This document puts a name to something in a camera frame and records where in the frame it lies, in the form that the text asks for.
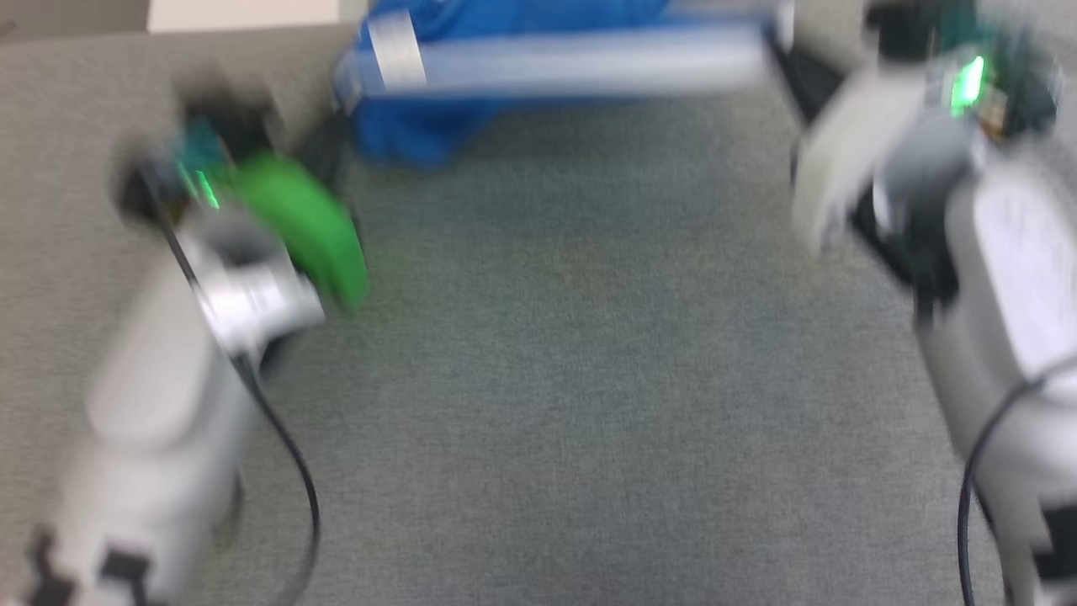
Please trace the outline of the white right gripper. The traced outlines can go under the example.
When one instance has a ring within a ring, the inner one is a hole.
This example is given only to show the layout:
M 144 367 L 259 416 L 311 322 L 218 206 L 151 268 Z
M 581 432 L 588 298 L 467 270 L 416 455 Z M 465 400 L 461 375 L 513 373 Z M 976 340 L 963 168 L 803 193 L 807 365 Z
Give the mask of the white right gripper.
M 867 194 L 883 232 L 903 231 L 917 210 L 984 167 L 990 142 L 1055 119 L 1061 69 L 1039 50 L 966 46 L 849 76 L 810 40 L 768 45 L 808 125 L 793 177 L 793 232 L 808 252 L 830 249 Z

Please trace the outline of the grey fabric sofa seat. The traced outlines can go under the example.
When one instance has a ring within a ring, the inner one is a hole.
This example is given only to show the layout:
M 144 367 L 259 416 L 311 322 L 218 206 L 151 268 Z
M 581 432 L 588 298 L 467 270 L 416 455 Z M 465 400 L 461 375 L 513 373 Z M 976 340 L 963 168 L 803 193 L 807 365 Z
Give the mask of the grey fabric sofa seat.
M 377 295 L 274 403 L 327 540 L 307 603 L 957 606 L 957 468 L 896 293 L 765 224 L 777 97 L 496 126 L 350 167 Z

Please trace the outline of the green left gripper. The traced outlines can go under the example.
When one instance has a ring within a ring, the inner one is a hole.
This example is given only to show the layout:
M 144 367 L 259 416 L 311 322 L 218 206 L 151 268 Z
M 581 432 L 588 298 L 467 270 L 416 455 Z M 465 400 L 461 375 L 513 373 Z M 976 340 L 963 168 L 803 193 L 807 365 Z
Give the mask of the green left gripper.
M 239 205 L 280 238 L 320 295 L 356 310 L 369 276 L 353 215 L 338 200 L 351 143 L 348 115 L 331 112 L 300 136 L 299 163 L 278 153 L 149 157 L 120 174 L 116 205 L 123 217 L 144 222 L 159 210 L 172 217 L 188 202 Z

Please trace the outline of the white rectangular box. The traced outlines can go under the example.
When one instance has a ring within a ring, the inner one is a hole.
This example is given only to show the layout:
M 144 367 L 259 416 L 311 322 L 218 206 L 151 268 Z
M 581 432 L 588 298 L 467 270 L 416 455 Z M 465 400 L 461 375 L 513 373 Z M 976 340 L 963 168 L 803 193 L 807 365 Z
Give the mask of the white rectangular box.
M 150 32 L 277 29 L 333 24 L 340 0 L 149 0 Z

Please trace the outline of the blue garment with white trim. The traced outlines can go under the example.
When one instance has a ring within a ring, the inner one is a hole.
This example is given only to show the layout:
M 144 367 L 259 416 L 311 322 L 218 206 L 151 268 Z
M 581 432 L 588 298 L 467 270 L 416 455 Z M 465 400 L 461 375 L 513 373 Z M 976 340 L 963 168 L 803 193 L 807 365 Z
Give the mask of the blue garment with white trim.
M 793 42 L 793 0 L 384 0 L 331 79 L 358 152 L 438 167 L 512 107 L 746 88 Z

